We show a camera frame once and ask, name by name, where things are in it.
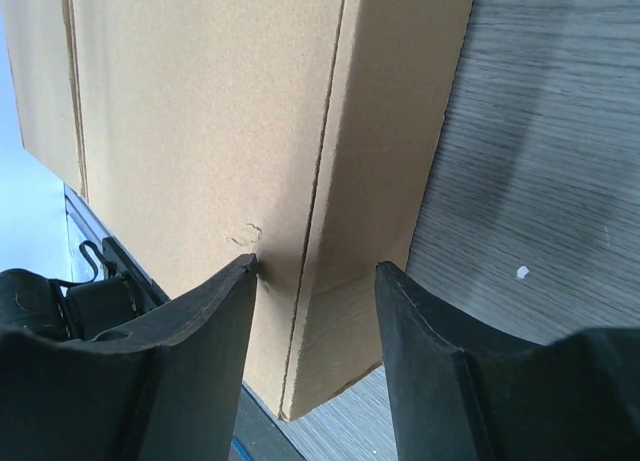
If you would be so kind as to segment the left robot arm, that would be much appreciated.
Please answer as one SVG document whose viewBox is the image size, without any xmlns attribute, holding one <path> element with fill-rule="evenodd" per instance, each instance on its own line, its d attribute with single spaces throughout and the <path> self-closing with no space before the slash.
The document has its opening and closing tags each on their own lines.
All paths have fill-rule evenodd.
<svg viewBox="0 0 640 461">
<path fill-rule="evenodd" d="M 45 278 L 15 268 L 1 273 L 1 325 L 56 342 L 98 338 L 170 301 L 113 237 L 86 240 L 79 251 L 93 270 L 88 281 Z"/>
</svg>

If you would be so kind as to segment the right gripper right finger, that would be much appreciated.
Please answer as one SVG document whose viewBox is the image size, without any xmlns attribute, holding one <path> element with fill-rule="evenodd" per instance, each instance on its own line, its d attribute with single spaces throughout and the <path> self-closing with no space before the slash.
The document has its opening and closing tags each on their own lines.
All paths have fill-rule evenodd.
<svg viewBox="0 0 640 461">
<path fill-rule="evenodd" d="M 539 345 L 429 293 L 391 262 L 375 301 L 402 460 L 635 460 L 639 332 Z"/>
</svg>

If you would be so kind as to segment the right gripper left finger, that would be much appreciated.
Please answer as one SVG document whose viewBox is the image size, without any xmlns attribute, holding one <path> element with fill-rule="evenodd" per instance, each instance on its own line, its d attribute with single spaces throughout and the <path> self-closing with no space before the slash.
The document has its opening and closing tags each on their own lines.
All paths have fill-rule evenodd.
<svg viewBox="0 0 640 461">
<path fill-rule="evenodd" d="M 91 341 L 1 329 L 5 460 L 225 460 L 256 299 L 257 260 Z"/>
</svg>

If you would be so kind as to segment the brown cardboard sheet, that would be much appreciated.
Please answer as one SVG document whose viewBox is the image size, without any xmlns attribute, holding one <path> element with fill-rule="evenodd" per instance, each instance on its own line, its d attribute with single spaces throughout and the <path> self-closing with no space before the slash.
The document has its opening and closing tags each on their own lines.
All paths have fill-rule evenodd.
<svg viewBox="0 0 640 461">
<path fill-rule="evenodd" d="M 245 379 L 279 418 L 381 360 L 473 0 L 1 0 L 24 147 L 169 294 L 261 263 Z"/>
</svg>

